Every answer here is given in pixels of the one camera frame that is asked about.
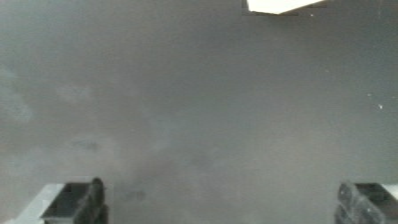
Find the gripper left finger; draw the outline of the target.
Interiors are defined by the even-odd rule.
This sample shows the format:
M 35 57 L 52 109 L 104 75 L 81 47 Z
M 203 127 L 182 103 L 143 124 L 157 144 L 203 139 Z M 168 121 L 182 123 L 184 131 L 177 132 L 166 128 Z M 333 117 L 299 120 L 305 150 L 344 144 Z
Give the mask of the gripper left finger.
M 47 184 L 11 224 L 109 224 L 102 179 Z

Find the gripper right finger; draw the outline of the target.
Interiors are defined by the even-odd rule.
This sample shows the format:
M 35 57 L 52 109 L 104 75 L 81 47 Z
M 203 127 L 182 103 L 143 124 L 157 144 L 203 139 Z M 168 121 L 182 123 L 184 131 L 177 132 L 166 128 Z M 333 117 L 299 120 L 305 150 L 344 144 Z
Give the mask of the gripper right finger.
M 335 224 L 398 224 L 398 183 L 342 183 Z

